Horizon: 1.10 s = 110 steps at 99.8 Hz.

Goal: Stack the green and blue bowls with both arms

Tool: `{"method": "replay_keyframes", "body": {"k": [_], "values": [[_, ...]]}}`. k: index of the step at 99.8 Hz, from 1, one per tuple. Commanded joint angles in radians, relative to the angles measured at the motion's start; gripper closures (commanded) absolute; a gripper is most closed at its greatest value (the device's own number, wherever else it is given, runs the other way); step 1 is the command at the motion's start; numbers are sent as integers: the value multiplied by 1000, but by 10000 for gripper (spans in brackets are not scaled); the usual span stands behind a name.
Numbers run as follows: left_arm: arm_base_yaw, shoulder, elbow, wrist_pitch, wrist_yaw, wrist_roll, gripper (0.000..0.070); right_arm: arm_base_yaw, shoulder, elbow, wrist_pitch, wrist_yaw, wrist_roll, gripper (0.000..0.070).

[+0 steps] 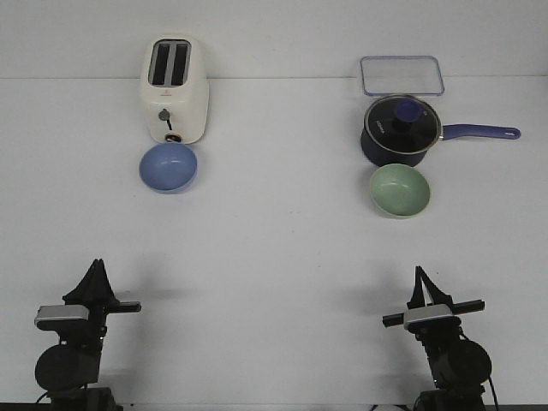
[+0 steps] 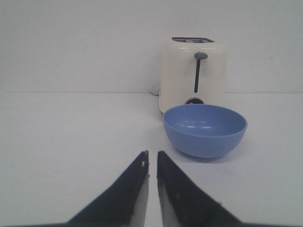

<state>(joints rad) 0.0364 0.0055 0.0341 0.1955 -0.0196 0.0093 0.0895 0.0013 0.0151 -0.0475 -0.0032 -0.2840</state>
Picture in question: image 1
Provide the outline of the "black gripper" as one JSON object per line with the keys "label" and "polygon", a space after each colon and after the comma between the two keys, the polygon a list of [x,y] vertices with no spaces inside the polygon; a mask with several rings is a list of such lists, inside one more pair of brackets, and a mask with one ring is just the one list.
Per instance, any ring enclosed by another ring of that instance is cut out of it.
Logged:
{"label": "black gripper", "polygon": [[[95,299],[95,278],[98,273],[98,299]],[[113,313],[139,313],[139,301],[119,301],[110,286],[104,261],[95,259],[85,276],[72,291],[72,298],[63,297],[65,307],[82,306],[87,316],[63,321],[62,340],[67,343],[101,342],[107,332],[106,319]]]}
{"label": "black gripper", "polygon": [[[425,301],[423,284],[429,294],[430,304]],[[422,342],[447,343],[462,339],[462,314],[484,309],[483,300],[454,303],[452,297],[439,289],[422,267],[417,265],[414,271],[414,288],[406,310],[383,316],[382,324],[385,328],[401,325]]]}

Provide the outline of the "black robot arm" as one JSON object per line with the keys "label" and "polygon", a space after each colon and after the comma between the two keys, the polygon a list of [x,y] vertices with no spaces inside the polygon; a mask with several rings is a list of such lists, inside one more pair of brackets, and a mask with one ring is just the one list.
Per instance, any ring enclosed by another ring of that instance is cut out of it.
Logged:
{"label": "black robot arm", "polygon": [[385,315],[384,327],[403,326],[421,343],[435,388],[422,391],[414,410],[484,410],[484,383],[491,383],[492,363],[478,343],[465,336],[460,316],[485,309],[485,302],[455,302],[415,267],[407,310]]}
{"label": "black robot arm", "polygon": [[34,319],[41,331],[53,331],[58,343],[37,360],[34,376],[51,400],[51,410],[122,410],[111,388],[95,387],[107,334],[107,317],[138,313],[138,301],[119,301],[104,261],[95,259],[62,305],[39,307]]}

